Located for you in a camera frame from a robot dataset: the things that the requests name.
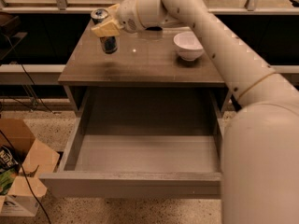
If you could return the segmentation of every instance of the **white bowl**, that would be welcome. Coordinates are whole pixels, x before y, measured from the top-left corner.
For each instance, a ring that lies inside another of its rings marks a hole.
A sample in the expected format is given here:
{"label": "white bowl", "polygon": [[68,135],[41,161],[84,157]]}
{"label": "white bowl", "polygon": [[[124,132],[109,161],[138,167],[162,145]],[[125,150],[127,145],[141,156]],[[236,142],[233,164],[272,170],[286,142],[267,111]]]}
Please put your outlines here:
{"label": "white bowl", "polygon": [[204,48],[193,32],[175,35],[176,52],[185,61],[194,61],[204,54]]}

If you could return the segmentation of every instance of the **drawer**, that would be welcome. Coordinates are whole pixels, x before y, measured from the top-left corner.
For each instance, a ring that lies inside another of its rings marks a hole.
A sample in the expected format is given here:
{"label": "drawer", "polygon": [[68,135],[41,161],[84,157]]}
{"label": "drawer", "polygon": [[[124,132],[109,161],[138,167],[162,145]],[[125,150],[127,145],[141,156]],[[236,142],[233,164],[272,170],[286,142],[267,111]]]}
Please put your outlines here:
{"label": "drawer", "polygon": [[88,88],[56,173],[57,197],[219,198],[222,125],[205,88]]}

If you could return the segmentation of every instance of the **box flap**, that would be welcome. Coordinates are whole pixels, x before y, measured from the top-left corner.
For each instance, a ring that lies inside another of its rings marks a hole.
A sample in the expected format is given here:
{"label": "box flap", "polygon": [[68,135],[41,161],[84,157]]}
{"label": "box flap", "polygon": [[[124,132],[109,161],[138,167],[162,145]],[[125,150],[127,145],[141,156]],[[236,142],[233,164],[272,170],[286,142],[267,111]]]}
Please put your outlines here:
{"label": "box flap", "polygon": [[[31,189],[37,198],[41,198],[46,195],[47,188],[43,183],[36,177],[27,177],[30,183]],[[7,195],[10,196],[22,196],[32,197],[32,193],[28,187],[28,183],[24,176],[17,176],[13,182]]]}
{"label": "box flap", "polygon": [[[21,154],[26,154],[36,139],[22,119],[0,119],[0,130]],[[0,134],[1,145],[10,147]]]}
{"label": "box flap", "polygon": [[4,204],[4,201],[6,200],[6,196],[0,196],[0,213]]}
{"label": "box flap", "polygon": [[53,173],[59,160],[59,154],[38,139],[34,141],[27,157],[22,164],[26,174],[36,171],[34,177],[40,174]]}

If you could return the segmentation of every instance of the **speckled floor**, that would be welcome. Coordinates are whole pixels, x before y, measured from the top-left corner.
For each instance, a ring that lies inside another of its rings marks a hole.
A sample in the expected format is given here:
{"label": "speckled floor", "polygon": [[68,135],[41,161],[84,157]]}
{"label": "speckled floor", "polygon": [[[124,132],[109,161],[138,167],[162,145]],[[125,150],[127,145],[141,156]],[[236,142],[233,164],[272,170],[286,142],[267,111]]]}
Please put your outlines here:
{"label": "speckled floor", "polygon": [[[235,114],[225,112],[226,122]],[[57,114],[42,111],[1,112],[2,119],[23,119],[38,139],[63,151],[75,121],[72,111]],[[221,223],[221,200],[136,200],[101,198],[55,198],[49,191],[42,203],[56,223]],[[36,217],[0,217],[1,224],[47,223],[39,208]]]}

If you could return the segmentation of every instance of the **cardboard box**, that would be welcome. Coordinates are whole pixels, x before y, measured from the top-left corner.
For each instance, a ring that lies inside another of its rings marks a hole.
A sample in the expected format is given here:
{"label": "cardboard box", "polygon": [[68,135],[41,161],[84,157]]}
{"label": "cardboard box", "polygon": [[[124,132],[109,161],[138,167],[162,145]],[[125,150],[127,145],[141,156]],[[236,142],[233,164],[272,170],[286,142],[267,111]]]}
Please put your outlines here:
{"label": "cardboard box", "polygon": [[[25,157],[25,173],[34,173],[28,177],[35,196],[40,201],[47,193],[47,188],[38,179],[40,174],[52,173],[59,160],[59,154],[39,141],[21,119],[0,119],[0,130],[7,136],[19,156]],[[0,134],[0,145],[10,147]],[[9,192],[0,196],[0,216],[34,217],[39,204],[29,190],[22,171],[15,178]]]}

